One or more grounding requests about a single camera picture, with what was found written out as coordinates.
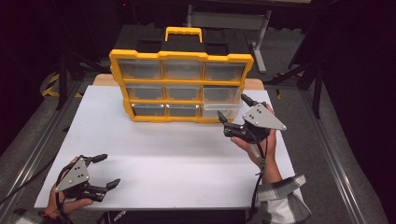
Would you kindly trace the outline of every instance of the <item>background table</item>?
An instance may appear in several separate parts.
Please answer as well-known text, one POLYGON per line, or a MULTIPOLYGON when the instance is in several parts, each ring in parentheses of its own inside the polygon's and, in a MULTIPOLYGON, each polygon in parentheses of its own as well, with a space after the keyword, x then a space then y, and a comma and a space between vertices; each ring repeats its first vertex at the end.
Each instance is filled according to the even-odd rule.
MULTIPOLYGON (((266 91, 246 90, 270 103, 266 91)), ((132 122, 122 107, 120 88, 88 87, 64 143, 35 202, 47 205, 50 187, 77 155, 108 158, 88 167, 90 183, 120 184, 93 210, 249 208, 258 168, 246 152, 224 137, 221 124, 132 122)), ((234 122, 243 123, 242 112, 234 122)), ((294 175, 280 132, 276 159, 284 177, 294 175)))

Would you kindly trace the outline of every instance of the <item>gray floor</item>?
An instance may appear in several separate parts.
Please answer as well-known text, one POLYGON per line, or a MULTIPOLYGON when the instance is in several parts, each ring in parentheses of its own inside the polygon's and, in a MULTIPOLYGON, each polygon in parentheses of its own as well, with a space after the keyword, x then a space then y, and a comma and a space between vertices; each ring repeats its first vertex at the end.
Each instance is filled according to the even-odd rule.
MULTIPOLYGON (((247 37, 250 41, 255 40, 255 34, 247 33, 247 37)), ((265 75, 258 74, 257 69, 254 68, 248 77, 268 80, 277 72, 288 71, 288 63, 303 38, 304 36, 298 31, 268 30, 262 46, 267 73, 265 75)), ((86 86, 90 85, 92 81, 93 77, 86 77, 79 91, 84 92, 86 86)), ((269 92, 276 115, 288 126, 288 130, 282 134, 294 170, 298 174, 305 174, 307 179, 307 183, 302 187, 302 193, 304 201, 313 214, 307 223, 353 223, 337 182, 334 180, 332 169, 326 160, 321 139, 312 118, 309 116, 310 108, 307 108, 304 104, 303 93, 290 88, 292 83, 293 80, 287 80, 287 85, 276 87, 280 89, 281 99, 278 99, 275 87, 267 86, 266 89, 269 92)), ((70 126, 81 100, 81 98, 76 97, 72 99, 60 125, 49 140, 49 145, 36 167, 36 171, 47 163, 62 145, 66 136, 64 128, 70 126)), ((7 195, 23 165, 30 158, 36 144, 40 141, 40 137, 46 130, 51 117, 57 113, 55 112, 57 100, 56 97, 46 97, 44 103, 37 109, 12 145, 0 158, 0 168, 3 171, 0 176, 0 198, 7 195)), ((322 90, 320 115, 319 122, 324 126, 332 149, 344 168, 366 223, 388 223, 380 201, 349 148, 325 88, 322 90)), ((14 209, 26 209, 25 216, 37 223, 39 218, 33 205, 47 172, 48 170, 23 190, 14 207, 14 209)), ((71 218, 76 223, 94 223, 101 214, 102 212, 78 211, 71 218)), ((261 223, 260 217, 256 216, 249 223, 261 223)))

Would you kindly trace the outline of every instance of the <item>yellow and black tape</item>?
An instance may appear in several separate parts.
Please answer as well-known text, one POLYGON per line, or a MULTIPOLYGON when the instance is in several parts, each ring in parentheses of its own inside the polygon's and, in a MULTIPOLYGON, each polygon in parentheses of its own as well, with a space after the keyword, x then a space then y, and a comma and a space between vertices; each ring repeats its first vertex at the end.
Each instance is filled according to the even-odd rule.
MULTIPOLYGON (((59 92, 52 91, 53 86, 55 85, 56 81, 59 79, 59 74, 53 75, 53 77, 50 79, 49 84, 47 84, 46 89, 41 92, 43 96, 54 96, 54 97, 59 97, 59 92)), ((76 93, 75 97, 83 97, 84 92, 78 92, 76 93)))

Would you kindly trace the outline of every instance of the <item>human hand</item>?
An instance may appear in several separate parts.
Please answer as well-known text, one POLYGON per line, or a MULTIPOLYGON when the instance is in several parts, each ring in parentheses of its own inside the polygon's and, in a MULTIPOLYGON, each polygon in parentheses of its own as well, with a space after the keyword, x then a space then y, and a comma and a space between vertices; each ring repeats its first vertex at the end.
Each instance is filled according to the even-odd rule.
MULTIPOLYGON (((267 109, 270 110, 271 113, 275 114, 271 106, 267 105, 267 109)), ((262 162, 259 160, 259 158, 257 158, 254 155, 253 149, 250 147, 249 143, 235 136, 231 138, 231 141, 234 142, 237 146, 239 146, 243 150, 245 150, 249 158, 259 167, 260 170, 262 169, 262 162)), ((275 129, 270 130, 269 135, 260 142, 260 146, 262 147, 262 154, 265 156, 265 163, 266 163, 266 168, 264 171, 262 182, 275 183, 277 181, 280 181, 282 177, 277 168, 276 157, 275 157, 276 154, 275 129)))
MULTIPOLYGON (((77 162, 78 161, 78 157, 75 157, 70 163, 73 162, 77 162)), ((64 178, 64 176, 67 174, 68 171, 65 171, 62 174, 62 179, 64 178)), ((47 208, 44 210, 44 217, 50 217, 52 219, 56 219, 58 215, 58 213, 56 212, 58 210, 57 206, 56 206, 56 194, 55 194, 55 188, 56 186, 53 185, 50 193, 49 193, 49 203, 47 205, 47 208)), ((64 193, 61 191, 59 192, 59 199, 60 202, 64 201, 64 193)), ((82 207, 85 207, 87 205, 91 205, 93 204, 93 200, 89 199, 89 198, 84 198, 84 199, 79 199, 79 200, 75 200, 71 203, 64 203, 63 206, 63 213, 65 213, 66 215, 71 214, 73 211, 76 211, 82 207)))

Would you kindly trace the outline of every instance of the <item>storage compartment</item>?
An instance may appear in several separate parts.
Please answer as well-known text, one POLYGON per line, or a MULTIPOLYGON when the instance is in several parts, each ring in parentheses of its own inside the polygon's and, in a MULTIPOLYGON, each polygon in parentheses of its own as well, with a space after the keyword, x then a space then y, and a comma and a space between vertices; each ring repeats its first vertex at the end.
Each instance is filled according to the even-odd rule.
POLYGON ((218 111, 220 111, 227 119, 235 119, 241 107, 242 101, 239 101, 238 104, 203 104, 202 117, 204 119, 218 119, 218 111))
POLYGON ((240 81, 244 63, 205 63, 205 80, 240 81))
POLYGON ((164 87, 168 100, 200 100, 201 85, 165 84, 164 87))
POLYGON ((165 116, 163 105, 132 104, 136 116, 165 116))
POLYGON ((132 100, 162 100, 163 84, 128 83, 128 95, 132 100))
POLYGON ((204 64, 195 60, 164 60, 163 75, 169 79, 201 79, 204 64))
POLYGON ((170 117, 196 117, 198 105, 166 105, 170 117))
POLYGON ((204 86, 205 104, 237 104, 240 99, 238 87, 204 86))
POLYGON ((159 60, 118 59, 120 70, 126 78, 161 78, 159 60))

